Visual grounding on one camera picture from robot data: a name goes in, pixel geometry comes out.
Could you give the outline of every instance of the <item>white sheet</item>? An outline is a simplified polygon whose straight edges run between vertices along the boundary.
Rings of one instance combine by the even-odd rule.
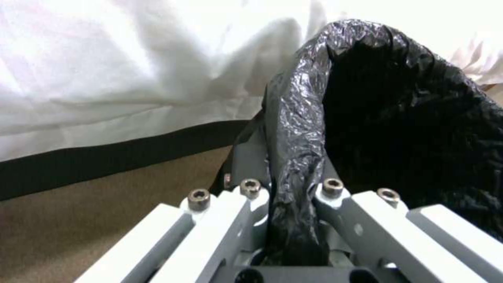
[[[251,118],[291,54],[345,18],[394,26],[476,82],[503,82],[496,11],[449,2],[2,1],[0,161]]]

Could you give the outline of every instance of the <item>bolt head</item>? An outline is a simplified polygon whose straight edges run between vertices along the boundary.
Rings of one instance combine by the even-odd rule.
[[[400,195],[389,188],[379,188],[377,190],[377,195],[394,208],[397,208],[400,202]]]
[[[189,208],[194,211],[203,211],[210,206],[210,192],[207,189],[192,190],[187,196]]]
[[[256,199],[260,193],[260,181],[257,179],[244,179],[239,185],[239,191],[249,199]]]
[[[323,181],[322,193],[329,198],[338,198],[344,190],[344,184],[341,180],[335,178],[326,178]]]

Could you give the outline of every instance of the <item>black plastic bag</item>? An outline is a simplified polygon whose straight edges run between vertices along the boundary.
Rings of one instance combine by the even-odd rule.
[[[327,25],[270,81],[247,129],[267,147],[265,263],[327,263],[311,203],[327,157],[351,193],[390,187],[411,208],[441,203],[501,241],[502,117],[461,70],[401,32]]]

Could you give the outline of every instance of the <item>screw hole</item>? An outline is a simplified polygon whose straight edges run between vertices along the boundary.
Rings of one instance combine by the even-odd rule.
[[[328,181],[328,184],[330,186],[334,186],[334,187],[338,187],[338,186],[341,185],[341,183],[339,181],[337,181],[337,180],[330,180],[330,181]]]
[[[192,196],[195,197],[195,198],[202,198],[204,197],[205,193],[203,191],[195,191],[194,193],[192,193]]]
[[[391,198],[395,197],[395,195],[390,191],[383,191],[382,194],[384,196],[391,197]]]
[[[253,181],[247,181],[244,185],[247,186],[247,187],[254,187],[255,186],[255,182],[253,182]]]

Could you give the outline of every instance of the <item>brown surface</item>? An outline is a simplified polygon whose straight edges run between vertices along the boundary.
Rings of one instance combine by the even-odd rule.
[[[0,202],[0,282],[69,282],[158,203],[209,187],[230,148]]]

